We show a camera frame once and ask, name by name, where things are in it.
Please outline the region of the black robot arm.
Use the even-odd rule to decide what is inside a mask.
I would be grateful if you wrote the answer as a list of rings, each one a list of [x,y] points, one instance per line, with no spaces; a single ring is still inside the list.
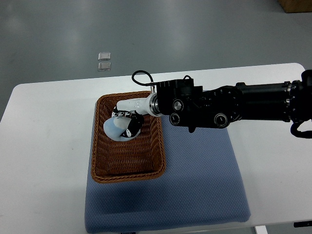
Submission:
[[[292,122],[290,132],[298,138],[312,137],[299,126],[312,118],[312,72],[306,70],[301,80],[293,82],[235,86],[204,91],[186,75],[183,79],[146,83],[155,86],[157,99],[151,108],[169,116],[173,126],[223,129],[238,120],[276,120]]]

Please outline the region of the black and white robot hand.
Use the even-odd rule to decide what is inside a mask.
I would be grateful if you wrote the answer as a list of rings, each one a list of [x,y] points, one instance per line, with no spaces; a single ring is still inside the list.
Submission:
[[[130,129],[141,130],[144,123],[144,116],[157,117],[157,95],[151,93],[146,98],[134,98],[118,101],[112,111],[111,117],[128,117],[131,119]]]

